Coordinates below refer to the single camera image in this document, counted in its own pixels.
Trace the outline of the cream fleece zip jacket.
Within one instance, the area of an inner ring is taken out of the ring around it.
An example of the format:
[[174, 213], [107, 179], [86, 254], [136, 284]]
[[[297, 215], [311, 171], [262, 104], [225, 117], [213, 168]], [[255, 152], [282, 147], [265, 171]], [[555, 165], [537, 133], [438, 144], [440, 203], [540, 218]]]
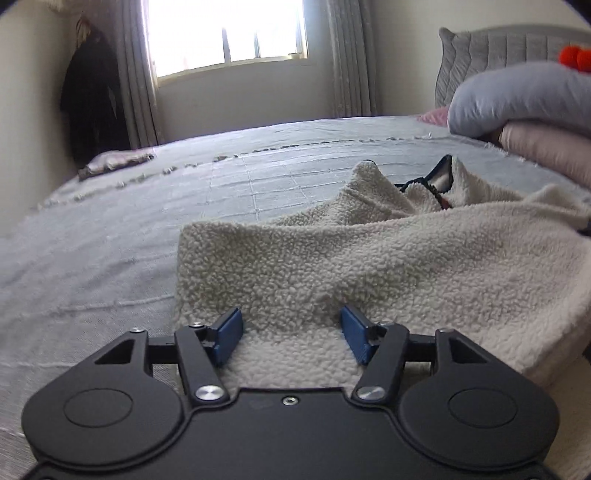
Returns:
[[590, 471], [590, 207], [548, 185], [491, 184], [457, 159], [433, 185], [400, 189], [370, 161], [334, 199], [259, 224], [197, 222], [180, 234], [175, 323], [242, 311], [224, 379], [240, 386], [353, 388], [344, 305], [418, 334], [453, 328], [557, 401], [548, 457]]

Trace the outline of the dark hanging clothes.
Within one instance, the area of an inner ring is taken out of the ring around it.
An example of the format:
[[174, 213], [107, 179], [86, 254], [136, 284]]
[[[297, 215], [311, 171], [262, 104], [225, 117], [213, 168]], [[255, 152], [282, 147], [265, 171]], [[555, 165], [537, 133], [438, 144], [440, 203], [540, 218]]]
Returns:
[[61, 90], [69, 144], [77, 168], [96, 156], [130, 148], [118, 64], [106, 36], [88, 19], [76, 23], [76, 49]]

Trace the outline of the grey quilted bedspread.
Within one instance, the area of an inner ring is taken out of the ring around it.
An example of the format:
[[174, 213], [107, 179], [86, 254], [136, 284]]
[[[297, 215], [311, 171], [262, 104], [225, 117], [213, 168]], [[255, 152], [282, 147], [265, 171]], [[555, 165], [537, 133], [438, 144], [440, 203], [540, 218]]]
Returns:
[[318, 120], [159, 147], [151, 162], [69, 181], [1, 239], [1, 475], [33, 465], [21, 411], [38, 389], [133, 327], [173, 328], [181, 228], [199, 220], [266, 221], [338, 194], [356, 163], [394, 183], [445, 155], [531, 193], [588, 190], [490, 144], [411, 117]]

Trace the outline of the small pink pillow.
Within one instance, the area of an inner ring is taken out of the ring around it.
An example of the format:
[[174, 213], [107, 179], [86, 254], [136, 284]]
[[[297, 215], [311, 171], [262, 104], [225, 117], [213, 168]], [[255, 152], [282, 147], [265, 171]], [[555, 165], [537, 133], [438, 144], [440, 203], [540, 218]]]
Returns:
[[418, 120], [427, 123], [430, 125], [440, 126], [440, 127], [447, 127], [448, 126], [448, 116], [449, 116], [449, 107], [443, 106], [424, 114], [421, 114], [418, 117]]

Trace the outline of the grey pillow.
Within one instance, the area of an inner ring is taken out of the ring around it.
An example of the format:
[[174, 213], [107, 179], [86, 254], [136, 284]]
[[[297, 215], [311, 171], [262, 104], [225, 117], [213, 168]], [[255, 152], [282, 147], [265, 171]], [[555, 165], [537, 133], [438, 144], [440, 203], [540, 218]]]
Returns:
[[588, 135], [590, 76], [555, 62], [485, 71], [457, 88], [448, 110], [450, 131], [471, 138], [523, 120]]

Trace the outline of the left grey curtain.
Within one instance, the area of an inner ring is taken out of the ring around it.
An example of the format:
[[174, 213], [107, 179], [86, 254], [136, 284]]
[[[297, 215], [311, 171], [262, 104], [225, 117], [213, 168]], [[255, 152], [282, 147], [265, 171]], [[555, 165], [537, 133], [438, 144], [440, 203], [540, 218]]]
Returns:
[[147, 36], [146, 1], [115, 1], [115, 48], [127, 133], [132, 149], [164, 142], [156, 77]]

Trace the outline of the grey curtain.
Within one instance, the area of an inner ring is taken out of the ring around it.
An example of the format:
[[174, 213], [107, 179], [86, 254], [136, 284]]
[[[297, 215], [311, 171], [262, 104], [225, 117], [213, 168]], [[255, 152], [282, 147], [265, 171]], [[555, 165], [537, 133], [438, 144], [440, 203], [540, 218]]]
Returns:
[[127, 133], [132, 149], [164, 142], [156, 77], [147, 36], [146, 1], [115, 1], [115, 48]]
[[376, 116], [377, 57], [369, 1], [328, 1], [335, 116]]

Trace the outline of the grey quilted headboard cushion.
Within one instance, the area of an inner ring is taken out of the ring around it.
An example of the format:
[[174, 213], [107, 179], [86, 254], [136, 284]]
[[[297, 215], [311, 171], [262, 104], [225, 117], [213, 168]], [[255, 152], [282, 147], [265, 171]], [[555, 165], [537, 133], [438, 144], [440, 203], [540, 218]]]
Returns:
[[439, 29], [442, 60], [435, 83], [435, 106], [451, 103], [466, 79], [489, 70], [558, 60], [563, 47], [590, 44], [590, 32], [547, 24], [512, 24], [454, 32]]

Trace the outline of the window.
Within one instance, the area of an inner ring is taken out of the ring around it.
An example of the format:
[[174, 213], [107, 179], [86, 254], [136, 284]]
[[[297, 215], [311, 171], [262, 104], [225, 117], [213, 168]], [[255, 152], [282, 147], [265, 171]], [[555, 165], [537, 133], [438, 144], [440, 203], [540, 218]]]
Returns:
[[155, 76], [308, 57], [301, 1], [147, 1]]

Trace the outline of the right grey curtain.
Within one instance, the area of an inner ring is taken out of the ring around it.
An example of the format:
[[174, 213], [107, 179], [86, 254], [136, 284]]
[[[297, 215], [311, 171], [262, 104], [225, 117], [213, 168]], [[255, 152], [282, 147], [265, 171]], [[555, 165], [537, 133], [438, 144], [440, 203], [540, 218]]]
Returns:
[[376, 116], [377, 57], [369, 1], [328, 1], [335, 116]]

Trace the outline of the red orange plush toy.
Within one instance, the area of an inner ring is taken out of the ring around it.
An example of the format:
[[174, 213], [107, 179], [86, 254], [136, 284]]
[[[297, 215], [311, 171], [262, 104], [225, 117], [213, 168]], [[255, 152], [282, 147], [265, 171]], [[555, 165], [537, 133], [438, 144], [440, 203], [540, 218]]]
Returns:
[[591, 73], [591, 49], [568, 45], [560, 51], [558, 62], [578, 72]]

